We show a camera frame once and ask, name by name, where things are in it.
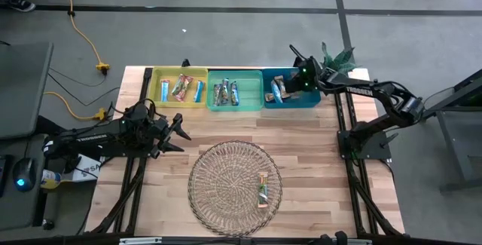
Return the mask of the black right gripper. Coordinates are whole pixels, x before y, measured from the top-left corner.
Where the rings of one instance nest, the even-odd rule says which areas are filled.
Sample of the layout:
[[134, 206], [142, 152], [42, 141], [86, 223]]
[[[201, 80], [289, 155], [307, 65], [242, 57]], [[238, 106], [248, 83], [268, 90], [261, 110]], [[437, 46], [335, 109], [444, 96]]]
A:
[[299, 95], [302, 91], [313, 91], [318, 87], [317, 75], [320, 71], [319, 62], [314, 57], [301, 60], [298, 65], [298, 74], [290, 79], [290, 84], [298, 85], [289, 91], [291, 95]]

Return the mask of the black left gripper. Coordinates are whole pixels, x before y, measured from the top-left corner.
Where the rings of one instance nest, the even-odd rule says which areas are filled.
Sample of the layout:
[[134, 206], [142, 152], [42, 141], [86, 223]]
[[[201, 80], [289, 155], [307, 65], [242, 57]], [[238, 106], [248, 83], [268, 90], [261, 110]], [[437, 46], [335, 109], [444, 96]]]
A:
[[147, 124], [147, 138], [153, 142], [153, 146], [149, 151], [151, 158], [157, 158], [160, 153], [166, 152], [184, 152], [183, 148], [171, 144], [171, 133], [175, 132], [181, 138], [191, 140], [190, 136], [182, 129], [183, 117], [182, 114], [177, 113], [172, 120], [172, 129], [166, 117], [161, 115], [158, 119], [146, 117]]

